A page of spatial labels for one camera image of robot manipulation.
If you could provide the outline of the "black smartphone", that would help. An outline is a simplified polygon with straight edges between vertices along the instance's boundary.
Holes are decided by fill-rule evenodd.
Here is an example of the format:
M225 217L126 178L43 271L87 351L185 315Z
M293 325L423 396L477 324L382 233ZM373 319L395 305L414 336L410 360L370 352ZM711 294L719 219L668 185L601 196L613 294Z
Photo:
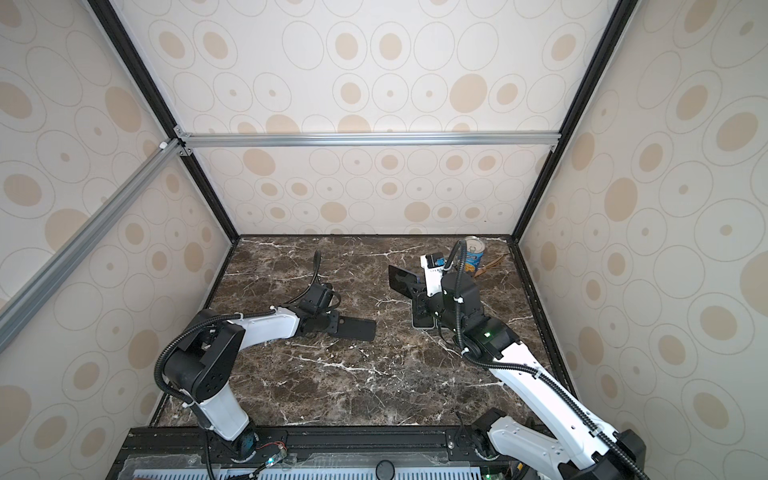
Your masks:
M388 281L392 290L409 299L424 289L423 282L416 274L395 265L388 266Z

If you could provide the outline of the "light blue phone case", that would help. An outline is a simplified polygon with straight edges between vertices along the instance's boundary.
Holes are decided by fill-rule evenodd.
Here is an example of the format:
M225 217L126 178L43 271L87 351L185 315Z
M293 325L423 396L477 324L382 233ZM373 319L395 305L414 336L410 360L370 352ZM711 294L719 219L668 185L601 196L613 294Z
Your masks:
M435 318L426 304L412 304L412 326L415 329L429 330L435 327Z

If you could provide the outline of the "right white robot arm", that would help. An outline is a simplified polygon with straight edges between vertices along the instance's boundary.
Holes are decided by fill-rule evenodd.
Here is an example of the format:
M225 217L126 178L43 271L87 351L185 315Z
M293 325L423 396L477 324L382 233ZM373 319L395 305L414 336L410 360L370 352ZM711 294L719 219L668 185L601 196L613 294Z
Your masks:
M419 278L391 266L389 285L411 299L415 321L450 329L462 357L511 388L549 431L489 411L475 424L479 456L509 456L548 479L646 478L644 441L630 429L616 430L570 394L506 323L485 313L472 279L442 268Z

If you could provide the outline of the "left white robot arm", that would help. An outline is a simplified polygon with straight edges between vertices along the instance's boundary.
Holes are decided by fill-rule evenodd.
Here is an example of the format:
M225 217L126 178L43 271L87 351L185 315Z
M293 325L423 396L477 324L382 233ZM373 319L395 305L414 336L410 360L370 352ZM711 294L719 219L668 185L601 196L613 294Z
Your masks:
M272 340L326 331L334 323L333 297L330 284L315 282L298 298L266 312L202 310L160 353L155 383L191 408L202 428L224 441L238 440L250 424L229 385L239 353Z

